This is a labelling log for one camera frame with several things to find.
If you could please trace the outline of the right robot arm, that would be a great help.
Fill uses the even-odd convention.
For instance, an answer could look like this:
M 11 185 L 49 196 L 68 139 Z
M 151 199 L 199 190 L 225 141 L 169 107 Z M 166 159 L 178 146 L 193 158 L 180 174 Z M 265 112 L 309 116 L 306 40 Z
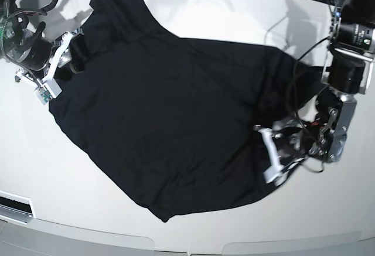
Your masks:
M 59 1 L 64 4 L 68 0 L 51 0 L 40 9 L 20 8 L 16 0 L 1 0 L 1 57 L 18 66 L 17 83 L 22 77 L 36 82 L 47 76 L 66 34 L 50 41 L 43 37 L 45 21 L 40 21 L 34 32 L 27 27 L 31 16 L 46 16 Z

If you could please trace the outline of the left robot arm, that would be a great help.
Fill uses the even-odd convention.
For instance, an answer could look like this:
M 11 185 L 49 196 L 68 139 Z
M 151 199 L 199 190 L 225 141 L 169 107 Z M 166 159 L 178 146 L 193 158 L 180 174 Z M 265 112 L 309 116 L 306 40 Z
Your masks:
M 309 70 L 298 70 L 301 62 L 297 60 L 281 92 L 288 117 L 272 128 L 254 127 L 269 156 L 270 167 L 264 172 L 268 182 L 309 157 L 322 163 L 341 159 L 357 105 L 355 95 L 368 89 L 374 66 L 374 0 L 344 0 L 332 14 L 326 40 L 332 62 L 322 70 L 324 88 L 317 94 L 314 121 L 302 121 L 298 114 L 297 81 Z

